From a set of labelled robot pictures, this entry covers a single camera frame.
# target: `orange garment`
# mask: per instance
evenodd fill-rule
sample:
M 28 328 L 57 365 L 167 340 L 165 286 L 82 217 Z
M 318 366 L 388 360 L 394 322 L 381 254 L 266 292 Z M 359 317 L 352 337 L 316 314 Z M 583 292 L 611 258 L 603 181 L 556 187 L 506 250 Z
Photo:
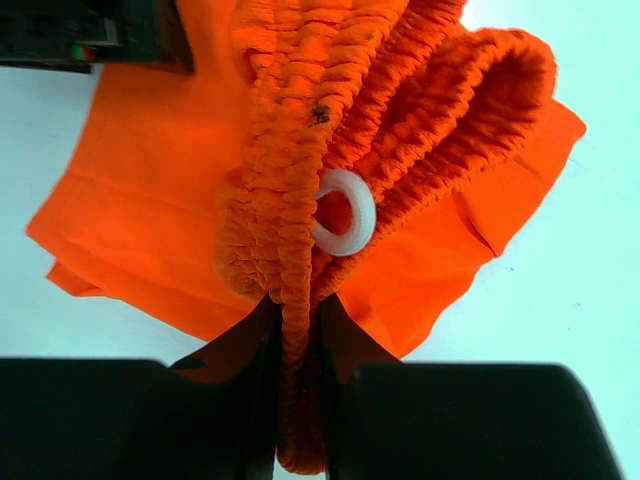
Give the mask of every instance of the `orange garment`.
M 523 32 L 465 32 L 462 1 L 234 3 L 179 2 L 195 77 L 105 69 L 28 232 L 65 290 L 205 340 L 243 318 L 247 297 L 282 302 L 278 453 L 311 473 L 322 468 L 307 356 L 317 302 L 339 290 L 356 322 L 405 355 L 539 205 L 584 125 L 551 100 L 548 48 Z M 312 248 L 327 168 L 356 171 L 376 198 L 374 239 L 352 257 Z M 348 216 L 340 199 L 320 202 L 323 223 Z M 216 274 L 214 243 L 243 295 Z

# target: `shirred fabric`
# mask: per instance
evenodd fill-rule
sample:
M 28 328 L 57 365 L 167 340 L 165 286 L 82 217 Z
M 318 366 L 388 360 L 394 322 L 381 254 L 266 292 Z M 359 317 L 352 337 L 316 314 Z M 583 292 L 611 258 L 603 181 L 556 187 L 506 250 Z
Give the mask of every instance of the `shirred fabric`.
M 205 340 L 267 291 L 282 303 L 289 470 L 323 468 L 318 302 L 339 291 L 405 355 L 584 133 L 552 101 L 549 48 L 521 31 L 466 32 L 463 3 L 180 2 L 197 75 L 106 67 L 74 159 L 29 226 L 69 293 L 122 299 Z M 358 173 L 377 204 L 373 241 L 346 258 L 311 239 L 316 219 L 349 222 L 341 198 L 314 200 L 331 168 Z

